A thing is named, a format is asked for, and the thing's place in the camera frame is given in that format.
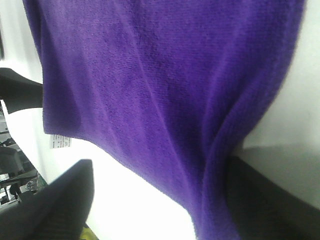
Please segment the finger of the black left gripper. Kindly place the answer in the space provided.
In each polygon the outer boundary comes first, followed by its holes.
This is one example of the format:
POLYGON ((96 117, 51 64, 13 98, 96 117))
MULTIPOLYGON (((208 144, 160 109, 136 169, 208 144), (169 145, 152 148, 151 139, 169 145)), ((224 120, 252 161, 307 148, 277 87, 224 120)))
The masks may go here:
POLYGON ((0 69, 0 99, 7 112, 43 107, 43 85, 6 67, 0 69))

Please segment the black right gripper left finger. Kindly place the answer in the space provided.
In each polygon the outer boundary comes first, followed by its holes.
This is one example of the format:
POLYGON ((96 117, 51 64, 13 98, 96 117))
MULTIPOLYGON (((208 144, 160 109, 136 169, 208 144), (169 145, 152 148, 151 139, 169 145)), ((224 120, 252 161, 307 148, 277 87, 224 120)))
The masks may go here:
POLYGON ((0 238, 78 240, 93 198, 93 164, 82 159, 40 192, 1 211, 0 238))

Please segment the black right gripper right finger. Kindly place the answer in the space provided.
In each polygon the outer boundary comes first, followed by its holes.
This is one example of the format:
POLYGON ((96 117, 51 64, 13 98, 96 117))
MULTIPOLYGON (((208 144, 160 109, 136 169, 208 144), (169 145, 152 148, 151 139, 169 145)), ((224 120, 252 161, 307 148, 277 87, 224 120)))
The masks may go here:
POLYGON ((226 199, 242 240, 318 240, 320 211, 238 157, 227 159, 226 199))

